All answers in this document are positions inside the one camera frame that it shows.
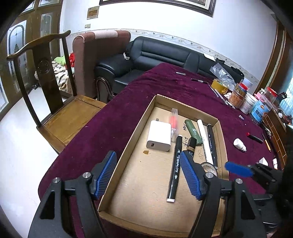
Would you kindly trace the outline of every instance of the green cylindrical container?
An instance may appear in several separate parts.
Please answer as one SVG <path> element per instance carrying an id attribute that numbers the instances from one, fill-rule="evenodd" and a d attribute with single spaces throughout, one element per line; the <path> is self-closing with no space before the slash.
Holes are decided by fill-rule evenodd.
<path id="1" fill-rule="evenodd" d="M 194 127 L 192 121 L 190 119 L 187 119 L 184 121 L 186 124 L 186 127 L 191 135 L 191 137 L 196 139 L 196 145 L 202 145 L 202 139 L 201 136 L 198 134 L 196 128 Z"/>

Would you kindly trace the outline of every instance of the wooden chair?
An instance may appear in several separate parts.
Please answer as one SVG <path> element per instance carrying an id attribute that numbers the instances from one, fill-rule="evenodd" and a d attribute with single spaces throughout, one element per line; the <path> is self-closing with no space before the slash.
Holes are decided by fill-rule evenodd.
<path id="1" fill-rule="evenodd" d="M 7 56 L 8 61 L 13 61 L 19 88 L 28 110 L 37 124 L 38 131 L 57 153 L 60 153 L 81 128 L 106 105 L 92 98 L 76 95 L 66 43 L 66 37 L 69 34 L 70 31 L 67 31 L 63 34 L 50 34 L 38 38 L 26 44 L 18 52 Z M 73 96 L 68 98 L 64 103 L 51 63 L 49 43 L 54 39 L 62 39 L 68 76 L 73 91 Z M 18 58 L 27 50 L 32 50 L 33 52 L 39 83 L 51 112 L 42 122 L 40 122 L 32 107 L 19 68 Z"/>

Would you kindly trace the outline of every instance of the metal screw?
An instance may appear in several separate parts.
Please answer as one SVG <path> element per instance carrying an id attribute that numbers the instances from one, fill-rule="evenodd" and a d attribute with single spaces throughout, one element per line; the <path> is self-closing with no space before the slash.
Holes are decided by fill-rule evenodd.
<path id="1" fill-rule="evenodd" d="M 91 176 L 91 173 L 90 173 L 90 172 L 85 172 L 82 176 L 83 176 L 85 179 L 87 179 L 88 177 Z"/>
<path id="2" fill-rule="evenodd" d="M 243 183 L 243 181 L 242 181 L 242 179 L 240 179 L 240 178 L 237 178 L 237 179 L 236 179 L 236 183 L 238 183 L 238 184 L 242 184 L 242 183 Z"/>
<path id="3" fill-rule="evenodd" d="M 60 182 L 60 178 L 58 178 L 58 177 L 56 177 L 56 178 L 53 178 L 53 183 L 58 183 L 58 182 Z"/>
<path id="4" fill-rule="evenodd" d="M 214 175 L 211 172 L 207 172 L 205 174 L 209 179 L 211 179 Z"/>

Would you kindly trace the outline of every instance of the red cloth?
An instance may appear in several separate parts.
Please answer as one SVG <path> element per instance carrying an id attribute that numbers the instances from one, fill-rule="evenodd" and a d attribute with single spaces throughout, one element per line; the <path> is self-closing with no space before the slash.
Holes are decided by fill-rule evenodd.
<path id="1" fill-rule="evenodd" d="M 198 74 L 162 63 L 128 84 L 81 129 L 56 158 L 40 182 L 38 190 L 40 198 L 54 177 L 60 177 L 62 180 L 75 179 L 84 172 L 91 171 L 96 163 L 103 160 L 109 150 L 116 151 L 119 158 L 141 116 L 156 94 L 175 99 L 218 118 L 224 135 L 228 161 L 248 165 L 265 157 L 272 167 L 274 155 L 268 151 L 266 144 L 259 144 L 246 136 L 249 132 L 261 138 L 261 128 L 255 125 L 248 115 L 225 105 L 208 85 L 191 81 L 191 78 L 208 81 Z M 245 153 L 234 147 L 233 141 L 236 138 L 241 139 L 245 144 L 247 148 Z M 230 180 L 237 177 L 235 174 L 229 175 Z M 243 181 L 250 192 L 264 192 L 251 178 L 245 178 Z M 77 236 L 83 237 L 78 220 L 79 218 L 75 220 Z M 145 237 L 108 222 L 104 224 L 109 237 Z"/>
<path id="2" fill-rule="evenodd" d="M 75 55 L 74 55 L 74 52 L 69 55 L 69 62 L 70 62 L 70 66 L 71 67 L 74 67 L 74 63 L 75 63 Z"/>

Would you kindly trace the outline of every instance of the patterned blanket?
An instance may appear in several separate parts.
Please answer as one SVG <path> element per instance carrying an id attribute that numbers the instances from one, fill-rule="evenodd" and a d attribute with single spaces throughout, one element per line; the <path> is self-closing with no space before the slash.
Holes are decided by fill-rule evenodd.
<path id="1" fill-rule="evenodd" d="M 56 63 L 55 61 L 52 61 L 52 65 L 53 65 L 53 69 L 54 69 L 54 73 L 55 73 L 55 77 L 57 80 L 57 84 L 59 87 L 59 90 L 70 93 L 70 89 L 69 88 L 69 82 L 68 82 L 68 72 L 65 68 L 65 66 L 62 66 L 61 64 Z M 37 76 L 37 72 L 35 72 L 35 78 L 37 80 L 39 80 L 38 76 Z"/>

